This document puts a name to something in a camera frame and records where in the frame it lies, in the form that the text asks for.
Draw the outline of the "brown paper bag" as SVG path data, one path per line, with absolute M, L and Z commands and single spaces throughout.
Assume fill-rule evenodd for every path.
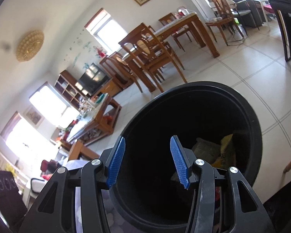
M 197 158 L 212 164 L 220 157 L 221 146 L 202 138 L 197 138 L 197 143 L 192 147 L 192 151 Z

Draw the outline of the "yellow foil snack wrapper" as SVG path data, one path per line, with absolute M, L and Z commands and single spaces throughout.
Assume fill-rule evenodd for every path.
M 232 147 L 233 135 L 227 135 L 221 140 L 220 156 L 212 164 L 213 167 L 220 169 L 229 169 L 236 165 L 236 153 Z

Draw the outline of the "black trash bin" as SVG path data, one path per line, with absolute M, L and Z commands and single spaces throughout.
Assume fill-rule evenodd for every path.
M 219 144 L 232 135 L 236 167 L 250 185 L 261 165 L 262 133 L 254 109 L 233 88 L 216 82 L 187 83 L 160 94 L 121 135 L 126 149 L 110 197 L 119 214 L 145 232 L 184 232 L 189 219 L 193 194 L 172 180 L 172 136 L 192 149 L 200 138 Z

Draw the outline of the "red pillow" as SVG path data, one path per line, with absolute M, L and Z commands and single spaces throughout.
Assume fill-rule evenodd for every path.
M 43 175 L 41 175 L 41 177 L 44 179 L 44 180 L 46 180 L 46 181 L 48 181 L 51 177 L 52 177 L 52 175 L 53 174 L 43 174 Z

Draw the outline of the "purple floral tablecloth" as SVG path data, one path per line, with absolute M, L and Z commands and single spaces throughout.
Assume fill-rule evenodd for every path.
M 104 165 L 100 159 L 71 160 L 68 170 L 75 170 L 78 178 L 75 187 L 77 232 L 139 232 L 115 209 L 106 185 Z

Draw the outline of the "framed sunflower painting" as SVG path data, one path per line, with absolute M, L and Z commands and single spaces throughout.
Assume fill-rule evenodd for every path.
M 44 121 L 44 116 L 35 108 L 35 106 L 29 106 L 24 111 L 24 118 L 37 129 Z

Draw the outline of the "wooden coffee table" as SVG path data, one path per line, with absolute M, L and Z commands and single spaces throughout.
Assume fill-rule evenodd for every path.
M 90 110 L 86 116 L 70 123 L 68 130 L 64 132 L 58 142 L 69 150 L 77 139 L 88 146 L 112 135 L 121 108 L 121 105 L 113 97 L 105 94 L 101 102 Z

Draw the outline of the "wooden bookshelf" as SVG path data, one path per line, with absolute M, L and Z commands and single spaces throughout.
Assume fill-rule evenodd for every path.
M 59 74 L 59 77 L 55 82 L 55 89 L 72 107 L 77 110 L 79 109 L 81 102 L 88 99 L 82 91 L 82 86 L 67 70 L 64 70 Z

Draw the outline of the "black flat television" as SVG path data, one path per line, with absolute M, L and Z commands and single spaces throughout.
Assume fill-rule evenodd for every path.
M 90 96 L 96 93 L 110 77 L 100 68 L 100 66 L 92 63 L 86 64 L 86 71 L 78 80 L 78 83 L 88 92 Z

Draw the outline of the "tall wooden plant stand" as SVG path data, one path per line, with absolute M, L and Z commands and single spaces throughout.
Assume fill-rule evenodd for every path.
M 101 58 L 99 64 L 122 90 L 128 88 L 132 84 L 136 84 L 139 91 L 143 93 L 143 90 L 137 80 L 137 76 L 122 59 L 119 53 L 115 52 L 112 55 L 107 55 Z

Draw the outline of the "gold ceiling lamp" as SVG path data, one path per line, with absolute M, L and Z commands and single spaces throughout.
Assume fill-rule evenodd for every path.
M 26 62 L 37 55 L 44 43 L 44 33 L 41 30 L 29 32 L 18 44 L 16 59 L 19 62 Z

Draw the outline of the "wooden dining chair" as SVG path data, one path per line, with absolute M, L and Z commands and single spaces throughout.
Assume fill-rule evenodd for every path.
M 158 81 L 157 73 L 161 67 L 168 63 L 172 63 L 183 82 L 187 82 L 182 72 L 184 66 L 175 51 L 168 43 L 159 40 L 146 24 L 141 23 L 138 25 L 126 37 L 119 41 L 119 45 L 150 76 L 162 93 L 164 89 Z

